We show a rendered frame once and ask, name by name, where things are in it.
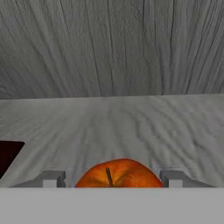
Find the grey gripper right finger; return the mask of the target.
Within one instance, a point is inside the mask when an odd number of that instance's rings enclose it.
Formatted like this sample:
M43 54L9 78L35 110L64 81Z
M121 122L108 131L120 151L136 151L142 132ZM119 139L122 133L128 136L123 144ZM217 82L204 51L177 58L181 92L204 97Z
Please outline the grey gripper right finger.
M161 171L159 177L163 187L169 188L201 188L211 185L188 177L183 171Z

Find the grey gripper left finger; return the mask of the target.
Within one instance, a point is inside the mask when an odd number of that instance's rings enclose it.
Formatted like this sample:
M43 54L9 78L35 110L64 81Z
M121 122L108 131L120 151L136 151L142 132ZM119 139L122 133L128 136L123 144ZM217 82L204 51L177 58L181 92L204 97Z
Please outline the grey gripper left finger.
M65 171L43 171L36 178L17 184L16 187L23 188L60 188L66 186Z

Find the red orange apple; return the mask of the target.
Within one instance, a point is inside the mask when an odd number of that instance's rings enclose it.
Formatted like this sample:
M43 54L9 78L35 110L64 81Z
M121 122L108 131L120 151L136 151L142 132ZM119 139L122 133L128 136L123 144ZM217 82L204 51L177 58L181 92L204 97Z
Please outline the red orange apple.
M76 187L162 187L156 174L128 158L97 164L77 182Z

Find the grey wooden cabinet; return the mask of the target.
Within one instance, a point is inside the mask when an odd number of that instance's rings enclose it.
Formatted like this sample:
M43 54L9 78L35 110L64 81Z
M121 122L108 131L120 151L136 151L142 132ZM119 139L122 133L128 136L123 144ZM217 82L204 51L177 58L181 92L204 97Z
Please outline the grey wooden cabinet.
M224 0L0 0L0 179L133 158L224 187Z

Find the dark maroon flat object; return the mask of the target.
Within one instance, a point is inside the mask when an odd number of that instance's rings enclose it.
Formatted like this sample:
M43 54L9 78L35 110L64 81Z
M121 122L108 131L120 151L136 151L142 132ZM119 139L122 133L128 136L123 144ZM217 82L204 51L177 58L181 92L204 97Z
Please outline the dark maroon flat object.
M6 173L24 145L24 142L0 140L0 178Z

